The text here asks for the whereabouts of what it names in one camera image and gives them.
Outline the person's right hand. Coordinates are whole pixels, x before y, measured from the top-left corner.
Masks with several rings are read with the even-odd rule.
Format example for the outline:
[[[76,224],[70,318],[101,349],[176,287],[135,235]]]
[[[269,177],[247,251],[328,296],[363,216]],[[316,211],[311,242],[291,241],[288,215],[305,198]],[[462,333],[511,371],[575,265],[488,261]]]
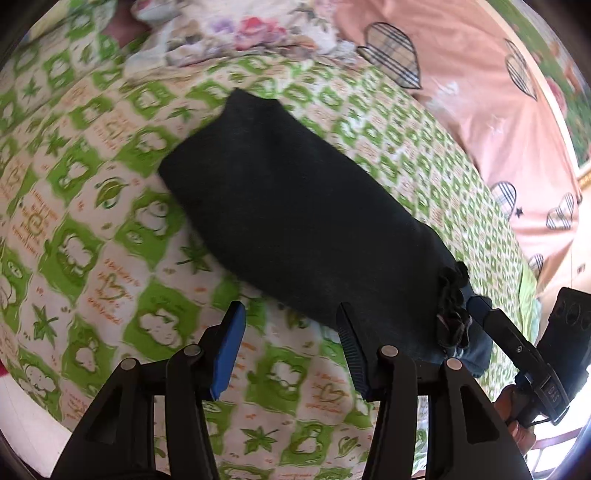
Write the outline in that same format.
[[[515,390],[515,385],[507,385],[494,402],[494,407],[502,420],[506,423],[508,431],[517,444],[520,452],[523,455],[526,455],[534,446],[536,435],[531,429],[525,428],[517,420],[513,420],[512,418]]]

